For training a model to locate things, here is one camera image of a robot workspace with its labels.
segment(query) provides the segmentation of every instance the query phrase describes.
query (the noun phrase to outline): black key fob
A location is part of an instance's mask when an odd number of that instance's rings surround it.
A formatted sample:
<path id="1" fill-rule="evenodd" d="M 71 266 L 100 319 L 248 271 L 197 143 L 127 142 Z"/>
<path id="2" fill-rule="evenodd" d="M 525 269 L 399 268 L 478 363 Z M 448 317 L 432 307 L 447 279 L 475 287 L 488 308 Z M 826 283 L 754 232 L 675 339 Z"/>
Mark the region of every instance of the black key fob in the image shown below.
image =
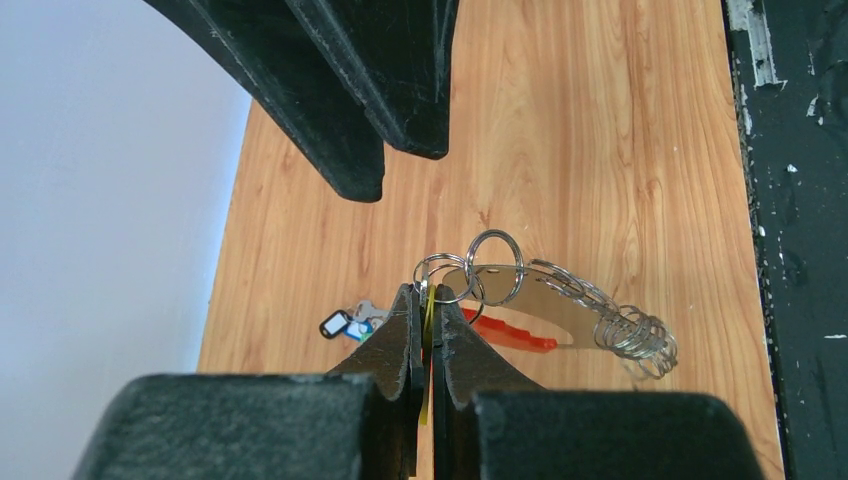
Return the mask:
<path id="1" fill-rule="evenodd" d="M 329 340 L 339 336 L 352 322 L 353 318 L 350 314 L 344 310 L 338 310 L 321 322 L 318 331 L 321 332 L 321 336 Z"/>

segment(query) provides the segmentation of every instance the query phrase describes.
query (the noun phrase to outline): orange tool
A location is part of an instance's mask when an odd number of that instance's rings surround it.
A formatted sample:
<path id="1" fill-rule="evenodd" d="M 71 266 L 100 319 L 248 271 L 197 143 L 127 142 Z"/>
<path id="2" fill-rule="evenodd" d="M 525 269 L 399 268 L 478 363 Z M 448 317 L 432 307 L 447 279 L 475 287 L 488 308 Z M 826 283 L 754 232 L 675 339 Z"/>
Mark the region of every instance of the orange tool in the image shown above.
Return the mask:
<path id="1" fill-rule="evenodd" d="M 471 320 L 477 312 L 463 308 L 462 313 L 466 320 Z M 557 347 L 555 338 L 535 337 L 527 330 L 512 327 L 503 320 L 492 317 L 480 316 L 472 326 L 481 337 L 492 345 L 535 353 L 547 353 Z"/>

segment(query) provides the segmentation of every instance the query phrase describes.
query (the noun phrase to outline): wooden tabletop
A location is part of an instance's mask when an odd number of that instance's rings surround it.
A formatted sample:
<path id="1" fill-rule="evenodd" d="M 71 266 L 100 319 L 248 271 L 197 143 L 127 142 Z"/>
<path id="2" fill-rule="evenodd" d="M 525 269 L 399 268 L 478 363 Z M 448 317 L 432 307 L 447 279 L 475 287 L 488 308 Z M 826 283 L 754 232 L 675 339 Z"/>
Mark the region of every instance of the wooden tabletop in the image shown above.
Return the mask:
<path id="1" fill-rule="evenodd" d="M 438 162 L 387 149 L 384 199 L 355 204 L 254 106 L 198 369 L 325 371 L 356 346 L 319 335 L 327 315 L 390 306 L 422 257 L 500 228 L 663 319 L 680 349 L 639 384 L 597 350 L 506 358 L 551 388 L 716 395 L 782 478 L 721 2 L 460 2 L 450 142 Z M 425 431 L 425 477 L 431 448 Z"/>

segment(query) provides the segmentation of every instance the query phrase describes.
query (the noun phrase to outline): light blue wall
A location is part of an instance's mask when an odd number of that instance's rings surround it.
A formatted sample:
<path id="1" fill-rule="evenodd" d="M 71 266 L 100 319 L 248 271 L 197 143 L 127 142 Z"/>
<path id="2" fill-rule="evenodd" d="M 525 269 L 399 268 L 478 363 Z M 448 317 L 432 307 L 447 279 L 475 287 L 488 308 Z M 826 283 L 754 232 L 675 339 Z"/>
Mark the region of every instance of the light blue wall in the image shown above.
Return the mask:
<path id="1" fill-rule="evenodd" d="M 194 368 L 248 105 L 141 0 L 0 0 L 0 478 Z"/>

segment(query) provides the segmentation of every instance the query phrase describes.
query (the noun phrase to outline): wood grain surface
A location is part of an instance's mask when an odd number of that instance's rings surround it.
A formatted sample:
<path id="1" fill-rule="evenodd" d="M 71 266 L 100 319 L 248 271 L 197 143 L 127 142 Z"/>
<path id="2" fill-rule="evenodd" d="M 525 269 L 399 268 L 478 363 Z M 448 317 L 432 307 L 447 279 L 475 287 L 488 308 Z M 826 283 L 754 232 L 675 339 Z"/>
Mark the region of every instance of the wood grain surface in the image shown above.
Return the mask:
<path id="1" fill-rule="evenodd" d="M 388 149 L 374 205 L 338 198 L 254 106 L 199 370 L 327 370 L 356 346 L 319 335 L 328 314 L 388 307 L 423 256 L 500 228 L 664 319 L 680 365 L 635 386 L 723 399 L 782 478 L 721 15 L 719 0 L 463 0 L 450 154 Z M 500 351 L 548 387 L 634 387 L 609 353 Z M 424 477 L 431 445 L 425 431 Z"/>

